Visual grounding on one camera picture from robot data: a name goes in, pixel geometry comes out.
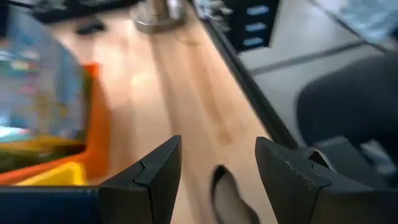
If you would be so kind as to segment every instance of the wooden table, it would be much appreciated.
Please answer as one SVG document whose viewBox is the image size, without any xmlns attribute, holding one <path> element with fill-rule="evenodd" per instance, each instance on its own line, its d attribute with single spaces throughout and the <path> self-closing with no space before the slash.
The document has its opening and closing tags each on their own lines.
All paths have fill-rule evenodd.
<svg viewBox="0 0 398 224">
<path fill-rule="evenodd" d="M 183 165 L 172 223 L 216 223 L 210 205 L 213 168 L 225 164 L 262 223 L 277 223 L 254 157 L 267 136 L 200 21 L 159 35 L 135 30 L 127 10 L 100 15 L 108 31 L 75 35 L 79 21 L 51 26 L 82 63 L 102 64 L 112 111 L 110 175 L 182 135 Z"/>
</svg>

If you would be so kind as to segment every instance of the black object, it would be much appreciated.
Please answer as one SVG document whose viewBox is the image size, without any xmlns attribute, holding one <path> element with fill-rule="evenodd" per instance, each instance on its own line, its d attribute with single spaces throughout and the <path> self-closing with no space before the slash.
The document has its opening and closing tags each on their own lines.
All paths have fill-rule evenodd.
<svg viewBox="0 0 398 224">
<path fill-rule="evenodd" d="M 368 57 L 308 83 L 296 100 L 305 143 L 341 135 L 359 149 L 376 140 L 398 165 L 397 61 L 398 51 Z"/>
<path fill-rule="evenodd" d="M 210 185 L 210 194 L 211 194 L 211 205 L 213 206 L 213 211 L 215 211 L 216 219 L 219 224 L 227 224 L 223 221 L 222 217 L 223 215 L 228 215 L 228 214 L 219 214 L 218 210 L 216 209 L 215 206 L 215 191 L 218 182 L 221 180 L 221 178 L 226 178 L 230 184 L 230 186 L 234 190 L 234 195 L 239 199 L 240 204 L 242 205 L 243 209 L 247 213 L 250 223 L 251 224 L 260 224 L 260 219 L 255 213 L 255 211 L 241 198 L 238 186 L 236 185 L 235 178 L 233 177 L 232 173 L 222 165 L 219 165 L 216 167 L 213 173 L 213 177 L 211 180 L 211 185 Z"/>
<path fill-rule="evenodd" d="M 279 0 L 223 1 L 233 10 L 226 35 L 237 52 L 270 46 Z"/>
<path fill-rule="evenodd" d="M 396 29 L 393 33 L 392 36 L 395 38 L 395 40 L 398 42 L 398 29 Z"/>
<path fill-rule="evenodd" d="M 0 39 L 5 38 L 7 34 L 7 25 L 9 17 L 8 5 L 4 2 L 0 2 Z"/>
<path fill-rule="evenodd" d="M 321 154 L 314 156 L 257 138 L 257 166 L 278 223 L 397 223 L 398 191 L 385 188 L 382 182 L 375 184 L 368 168 L 357 164 L 360 156 L 346 160 L 339 148 L 355 150 L 347 140 L 337 141 L 336 155 L 341 157 L 333 156 L 333 141 L 326 144 L 326 153 L 318 149 Z M 373 179 L 373 186 L 363 183 L 369 182 L 363 180 L 366 177 Z"/>
<path fill-rule="evenodd" d="M 180 141 L 170 138 L 98 186 L 0 187 L 0 223 L 170 223 Z"/>
<path fill-rule="evenodd" d="M 94 34 L 97 31 L 105 31 L 105 30 L 106 30 L 105 24 L 101 20 L 94 18 L 92 21 L 89 21 L 79 26 L 76 30 L 76 33 L 79 35 L 90 35 Z"/>
<path fill-rule="evenodd" d="M 135 5 L 139 0 L 64 0 L 55 6 L 49 0 L 39 0 L 33 7 L 33 16 L 43 23 L 59 22 L 76 17 L 89 16 L 102 11 Z"/>
</svg>

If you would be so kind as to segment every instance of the countertop surface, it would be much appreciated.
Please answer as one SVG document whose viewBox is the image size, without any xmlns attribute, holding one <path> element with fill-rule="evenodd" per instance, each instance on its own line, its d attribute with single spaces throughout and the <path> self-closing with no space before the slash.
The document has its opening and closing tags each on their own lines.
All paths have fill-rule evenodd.
<svg viewBox="0 0 398 224">
<path fill-rule="evenodd" d="M 74 33 L 81 20 L 51 29 L 82 63 L 101 64 L 112 112 L 109 175 L 180 134 L 182 176 L 172 223 L 216 223 L 209 189 L 217 164 L 235 175 L 262 223 L 277 223 L 254 156 L 256 137 L 268 135 L 193 12 L 184 27 L 159 35 L 135 30 L 128 10 L 99 17 L 108 31 L 92 36 Z"/>
</svg>

